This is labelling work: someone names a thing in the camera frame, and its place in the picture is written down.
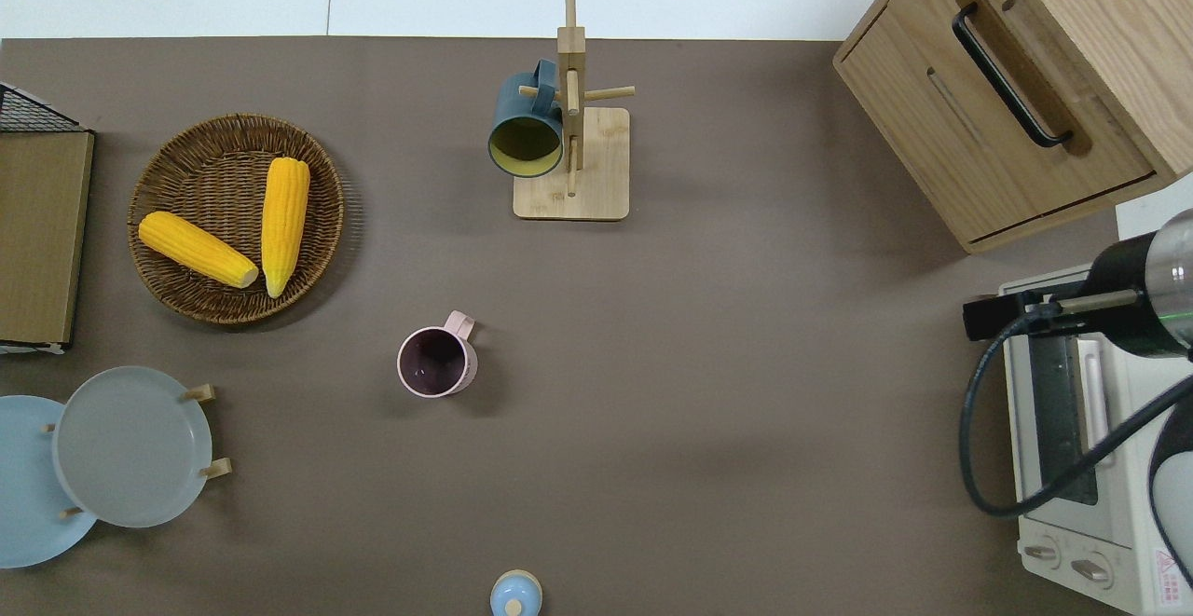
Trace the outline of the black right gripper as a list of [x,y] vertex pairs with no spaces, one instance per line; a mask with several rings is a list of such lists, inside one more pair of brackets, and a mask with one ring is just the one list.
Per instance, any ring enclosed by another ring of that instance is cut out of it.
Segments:
[[1081,332],[1104,333],[1130,355],[1143,358],[1187,357],[1188,346],[1160,324],[1146,296],[1145,263],[1154,234],[1143,234],[1109,246],[1092,261],[1086,278],[1086,294],[1125,292],[1136,290],[1143,298],[1137,304],[1083,314],[1065,313],[1062,304],[1078,300],[1076,290],[1045,290],[1043,288],[1021,294],[989,294],[982,298],[963,303],[963,324],[968,340],[972,343],[993,339],[994,335],[1015,322],[1022,314],[1027,316],[1024,335],[1077,335]]

